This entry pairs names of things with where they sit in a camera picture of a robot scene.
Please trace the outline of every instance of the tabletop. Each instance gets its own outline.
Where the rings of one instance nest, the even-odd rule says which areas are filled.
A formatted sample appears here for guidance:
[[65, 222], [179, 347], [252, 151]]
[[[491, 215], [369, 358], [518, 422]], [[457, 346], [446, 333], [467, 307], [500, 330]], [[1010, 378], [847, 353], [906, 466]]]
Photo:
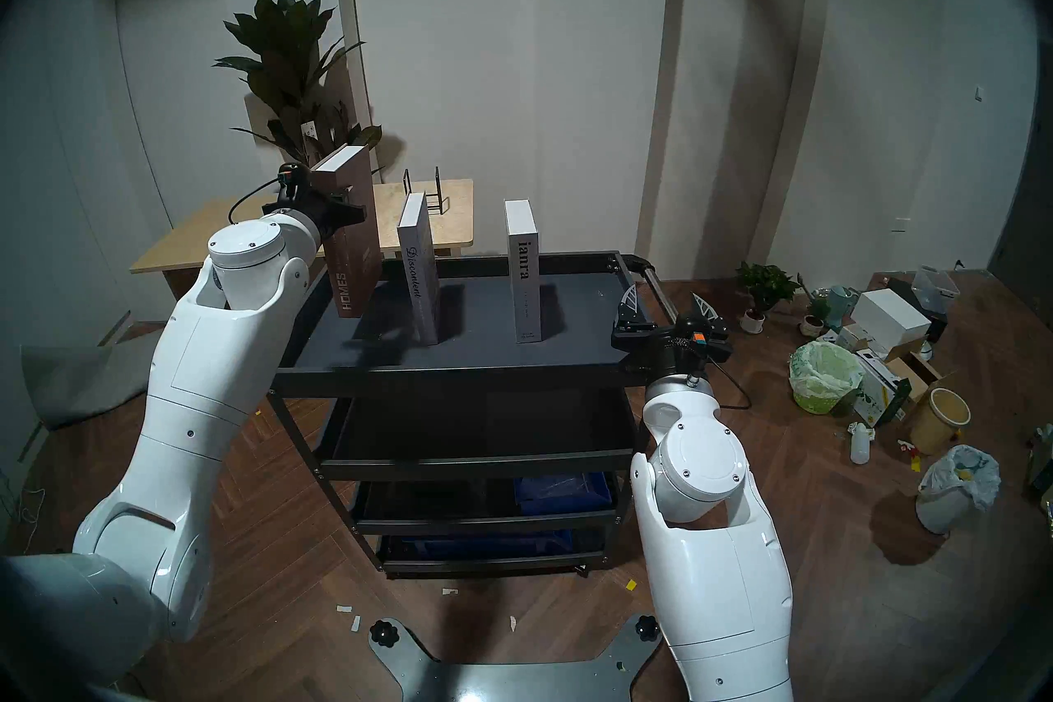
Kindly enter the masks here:
[[[414, 183], [414, 192], [435, 193], [434, 181]], [[432, 240], [437, 249], [464, 248], [475, 240], [474, 184], [471, 179], [442, 181], [442, 214], [432, 212]], [[128, 269], [132, 274], [198, 268], [208, 255], [208, 238], [226, 225], [226, 214], [237, 198], [208, 201], [194, 215], [161, 238]], [[234, 210], [235, 222], [259, 218], [262, 206], [273, 203], [274, 194], [249, 198]], [[397, 226], [405, 193], [401, 183], [373, 187], [377, 208], [377, 233], [381, 252], [398, 252]]]

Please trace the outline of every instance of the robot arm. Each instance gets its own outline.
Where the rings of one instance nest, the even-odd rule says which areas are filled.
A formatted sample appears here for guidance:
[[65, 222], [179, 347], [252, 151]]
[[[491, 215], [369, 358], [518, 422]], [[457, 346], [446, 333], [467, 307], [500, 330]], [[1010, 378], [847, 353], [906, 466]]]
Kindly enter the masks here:
[[194, 636], [212, 582], [222, 460], [271, 386], [318, 246], [364, 219], [312, 189], [302, 165], [283, 165], [279, 181], [269, 214], [210, 240], [154, 352], [132, 462], [80, 524], [73, 554], [12, 561], [44, 629], [86, 679], [110, 683], [159, 639]]
[[[787, 646], [793, 591], [746, 453], [717, 417], [704, 379], [648, 388], [657, 442], [633, 458], [633, 500], [655, 611], [692, 700], [791, 702]], [[686, 529], [720, 502], [728, 527]]]

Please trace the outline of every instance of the blue bin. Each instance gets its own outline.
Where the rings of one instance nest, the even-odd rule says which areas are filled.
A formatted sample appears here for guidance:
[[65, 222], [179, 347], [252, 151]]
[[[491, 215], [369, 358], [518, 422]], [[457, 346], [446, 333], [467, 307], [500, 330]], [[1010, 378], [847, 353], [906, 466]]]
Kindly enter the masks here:
[[602, 473], [515, 479], [516, 503], [523, 515], [590, 513], [611, 507]]

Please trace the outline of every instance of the herringbone parquet floor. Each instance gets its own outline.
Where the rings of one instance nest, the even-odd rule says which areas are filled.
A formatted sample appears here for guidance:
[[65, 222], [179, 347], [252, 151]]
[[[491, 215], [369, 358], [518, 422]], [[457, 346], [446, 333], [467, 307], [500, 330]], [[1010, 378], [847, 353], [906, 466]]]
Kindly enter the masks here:
[[[774, 314], [756, 337], [733, 333], [726, 367], [754, 407], [723, 419], [750, 457], [793, 578], [790, 667], [799, 700], [920, 698], [993, 645], [1048, 574], [1046, 525], [1022, 482], [1028, 434], [1053, 417], [1053, 335], [997, 281], [957, 281], [962, 296], [934, 364], [955, 372], [951, 386], [973, 410], [966, 441], [999, 461], [1002, 488], [990, 513], [947, 539], [914, 517], [920, 476], [895, 445], [905, 428], [879, 430], [871, 462], [858, 467], [839, 437], [848, 420], [794, 405], [786, 361], [803, 342], [795, 318]], [[679, 307], [695, 290], [728, 317], [743, 308], [728, 283], [669, 290]], [[720, 374], [712, 380], [718, 398], [735, 403]], [[641, 394], [632, 397], [638, 409]], [[122, 475], [143, 400], [49, 440], [31, 476], [47, 488], [32, 551], [68, 549], [77, 524]], [[317, 432], [326, 409], [313, 400], [291, 407], [305, 433]], [[351, 490], [341, 485], [344, 498]], [[520, 662], [592, 658], [627, 617], [650, 610], [633, 521], [616, 567], [589, 578], [386, 580], [343, 531], [265, 404], [234, 443], [213, 510], [212, 602], [193, 642], [160, 645], [137, 666], [152, 699], [398, 700], [367, 645], [379, 617], [401, 619], [442, 660]], [[8, 548], [20, 550], [25, 531], [16, 529]], [[459, 593], [443, 596], [443, 587]], [[362, 616], [359, 633], [337, 604]], [[641, 671], [633, 698], [687, 699], [667, 648]]]

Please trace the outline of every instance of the potted plant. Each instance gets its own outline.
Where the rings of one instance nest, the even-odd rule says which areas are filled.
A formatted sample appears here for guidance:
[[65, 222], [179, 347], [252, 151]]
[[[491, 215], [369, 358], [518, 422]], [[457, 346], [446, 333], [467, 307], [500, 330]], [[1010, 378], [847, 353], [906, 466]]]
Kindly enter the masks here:
[[830, 316], [830, 300], [826, 295], [812, 297], [808, 304], [808, 313], [800, 321], [800, 333], [806, 337], [819, 337], [827, 329], [827, 318]]
[[760, 334], [764, 327], [764, 317], [779, 300], [789, 300], [800, 284], [791, 280], [787, 273], [776, 265], [747, 263], [737, 269], [738, 284], [753, 298], [753, 307], [741, 318], [739, 325], [747, 334]]
[[369, 148], [380, 141], [380, 127], [351, 124], [347, 107], [334, 104], [322, 78], [349, 52], [362, 45], [339, 46], [337, 40], [319, 56], [318, 41], [329, 25], [333, 8], [321, 9], [322, 0], [256, 0], [254, 15], [235, 14], [236, 22], [224, 22], [238, 42], [259, 59], [227, 56], [214, 67], [245, 75], [244, 82], [275, 115], [267, 122], [270, 137], [242, 127], [284, 152], [294, 161], [316, 163], [344, 144]]

